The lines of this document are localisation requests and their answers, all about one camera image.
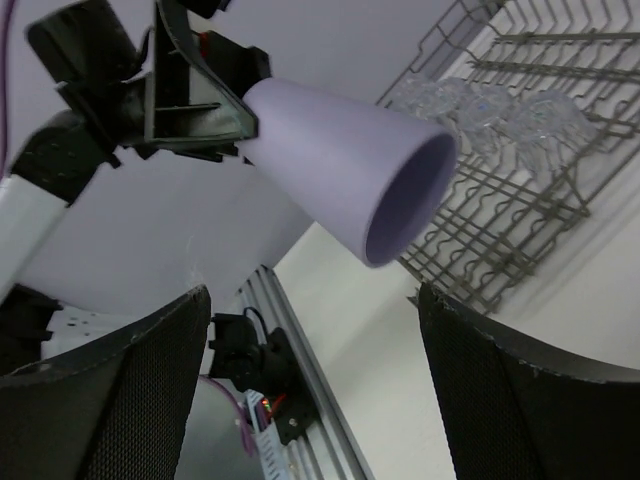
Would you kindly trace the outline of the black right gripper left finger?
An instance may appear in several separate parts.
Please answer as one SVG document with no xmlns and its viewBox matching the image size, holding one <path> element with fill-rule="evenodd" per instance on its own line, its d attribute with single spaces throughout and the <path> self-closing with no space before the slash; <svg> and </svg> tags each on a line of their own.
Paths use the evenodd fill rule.
<svg viewBox="0 0 640 480">
<path fill-rule="evenodd" d="M 4 479 L 171 479 L 211 318 L 197 286 L 1 378 Z"/>
</svg>

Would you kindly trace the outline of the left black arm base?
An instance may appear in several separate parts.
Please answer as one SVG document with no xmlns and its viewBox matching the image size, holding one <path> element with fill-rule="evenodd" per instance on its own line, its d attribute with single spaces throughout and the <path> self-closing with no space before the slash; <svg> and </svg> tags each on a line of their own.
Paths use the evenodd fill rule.
<svg viewBox="0 0 640 480">
<path fill-rule="evenodd" d="M 214 355 L 207 376 L 231 381 L 240 393 L 264 395 L 266 421 L 276 425 L 281 443 L 300 439 L 320 415 L 285 331 L 269 331 L 254 307 L 216 313 L 212 323 Z"/>
</svg>

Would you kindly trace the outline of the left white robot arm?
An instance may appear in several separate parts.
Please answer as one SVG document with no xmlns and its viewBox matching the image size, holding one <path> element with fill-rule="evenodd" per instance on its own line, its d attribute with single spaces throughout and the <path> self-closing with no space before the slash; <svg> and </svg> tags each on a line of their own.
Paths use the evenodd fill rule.
<svg viewBox="0 0 640 480">
<path fill-rule="evenodd" d="M 9 295 L 44 240 L 118 148 L 219 163 L 257 137 L 248 90 L 268 55 L 196 32 L 224 1 L 157 1 L 140 44 L 106 1 L 79 1 L 31 23 L 27 40 L 66 109 L 36 129 L 1 177 L 1 292 Z"/>
</svg>

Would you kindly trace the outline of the purple plastic cup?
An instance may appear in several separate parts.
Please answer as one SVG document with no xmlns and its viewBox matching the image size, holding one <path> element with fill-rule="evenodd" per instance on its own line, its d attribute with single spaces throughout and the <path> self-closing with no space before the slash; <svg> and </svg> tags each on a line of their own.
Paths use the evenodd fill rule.
<svg viewBox="0 0 640 480">
<path fill-rule="evenodd" d="M 371 268 L 424 230 L 456 168 L 438 123 L 276 78 L 244 101 L 259 130 L 242 156 Z"/>
</svg>

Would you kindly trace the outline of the clear glass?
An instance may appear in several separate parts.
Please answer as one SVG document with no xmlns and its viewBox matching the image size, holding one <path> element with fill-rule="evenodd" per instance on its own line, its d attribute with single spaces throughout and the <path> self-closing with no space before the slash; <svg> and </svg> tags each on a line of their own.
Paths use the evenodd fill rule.
<svg viewBox="0 0 640 480">
<path fill-rule="evenodd" d="M 474 90 L 461 78 L 447 78 L 436 82 L 439 107 L 439 123 L 454 135 L 458 146 L 465 144 L 469 150 L 482 143 L 484 130 L 494 120 L 495 109 L 489 99 Z"/>
<path fill-rule="evenodd" d="M 504 86 L 480 86 L 466 107 L 466 133 L 479 153 L 494 153 L 516 141 L 513 114 L 519 106 Z"/>
<path fill-rule="evenodd" d="M 420 119 L 436 119 L 448 114 L 454 104 L 438 83 L 410 76 L 403 79 L 397 87 L 389 108 Z"/>
<path fill-rule="evenodd" d="M 596 127 L 572 98 L 557 90 L 539 92 L 514 111 L 511 135 L 521 163 L 539 181 L 553 179 L 597 136 Z"/>
</svg>

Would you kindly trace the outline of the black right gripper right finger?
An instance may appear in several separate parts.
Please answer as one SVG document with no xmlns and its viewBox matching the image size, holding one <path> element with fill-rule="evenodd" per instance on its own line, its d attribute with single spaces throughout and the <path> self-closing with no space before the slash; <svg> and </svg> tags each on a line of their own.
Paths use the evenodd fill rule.
<svg viewBox="0 0 640 480">
<path fill-rule="evenodd" d="M 638 478 L 638 370 L 547 344 L 427 282 L 415 305 L 457 478 Z"/>
</svg>

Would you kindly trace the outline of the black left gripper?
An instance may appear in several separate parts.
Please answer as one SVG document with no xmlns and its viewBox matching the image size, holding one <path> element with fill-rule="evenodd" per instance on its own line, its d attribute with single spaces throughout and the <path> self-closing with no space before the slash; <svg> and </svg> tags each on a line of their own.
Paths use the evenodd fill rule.
<svg viewBox="0 0 640 480">
<path fill-rule="evenodd" d="M 227 5 L 158 1 L 135 46 L 108 2 L 79 1 L 31 23 L 26 38 L 61 97 L 105 145 L 143 160 L 164 150 L 252 165 L 234 143 L 258 135 L 243 96 L 270 77 L 269 56 L 189 23 L 191 13 L 210 18 Z"/>
</svg>

